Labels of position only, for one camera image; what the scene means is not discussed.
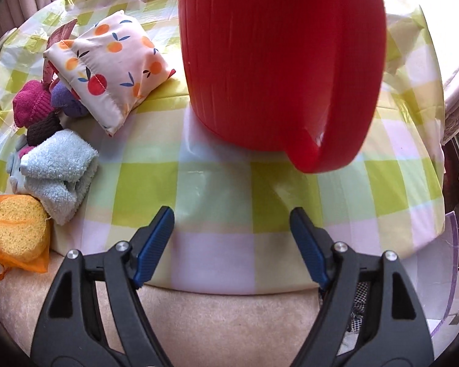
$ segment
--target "light blue towel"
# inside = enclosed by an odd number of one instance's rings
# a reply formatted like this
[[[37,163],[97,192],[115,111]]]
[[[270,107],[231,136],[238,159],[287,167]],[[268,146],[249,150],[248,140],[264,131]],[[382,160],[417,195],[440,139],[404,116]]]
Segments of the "light blue towel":
[[[62,130],[22,157],[24,188],[59,225],[69,222],[87,194],[98,152],[72,130]]]

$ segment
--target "green and white checkered tablecloth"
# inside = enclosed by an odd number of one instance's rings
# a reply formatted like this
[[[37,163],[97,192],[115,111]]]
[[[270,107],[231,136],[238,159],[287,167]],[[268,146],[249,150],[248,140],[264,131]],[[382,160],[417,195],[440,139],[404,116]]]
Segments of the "green and white checkered tablecloth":
[[[78,17],[77,36],[123,9],[177,73],[113,138],[92,118],[68,123],[99,150],[100,167],[75,218],[56,227],[53,249],[105,250],[168,205],[176,230],[151,284],[217,294],[304,289],[315,284],[288,227],[289,211],[303,206],[316,225],[357,251],[408,256],[443,230],[443,94],[421,9],[405,0],[385,3],[384,81],[361,153],[341,170],[305,175],[285,155],[225,144],[195,119],[177,0],[55,1],[23,24],[0,54],[0,194],[10,193],[5,162],[23,131],[13,127],[12,98],[26,81],[40,78],[48,35]]]

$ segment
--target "sponge in mesh bag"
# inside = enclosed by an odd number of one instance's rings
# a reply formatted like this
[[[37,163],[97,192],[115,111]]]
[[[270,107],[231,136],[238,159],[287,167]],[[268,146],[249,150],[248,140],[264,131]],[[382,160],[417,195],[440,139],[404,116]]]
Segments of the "sponge in mesh bag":
[[[0,203],[0,251],[21,262],[38,258],[49,245],[48,215],[28,195],[15,195]]]

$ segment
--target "fabric pouch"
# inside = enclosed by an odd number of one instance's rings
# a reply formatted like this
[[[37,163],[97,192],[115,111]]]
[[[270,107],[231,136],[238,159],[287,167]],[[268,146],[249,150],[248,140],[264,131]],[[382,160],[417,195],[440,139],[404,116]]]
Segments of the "fabric pouch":
[[[112,136],[174,70],[140,23],[120,10],[44,52],[58,76]]]

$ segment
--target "beige carpet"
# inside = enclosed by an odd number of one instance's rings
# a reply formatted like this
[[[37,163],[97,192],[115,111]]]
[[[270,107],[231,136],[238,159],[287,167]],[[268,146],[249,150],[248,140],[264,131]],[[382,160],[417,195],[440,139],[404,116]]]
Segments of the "beige carpet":
[[[52,253],[49,273],[13,269],[0,281],[0,319],[27,354],[44,298],[61,261],[61,256]],[[109,344],[122,351],[104,283],[99,284],[97,292]],[[317,290],[221,296],[144,286],[138,294],[175,367],[286,367],[319,310]]]

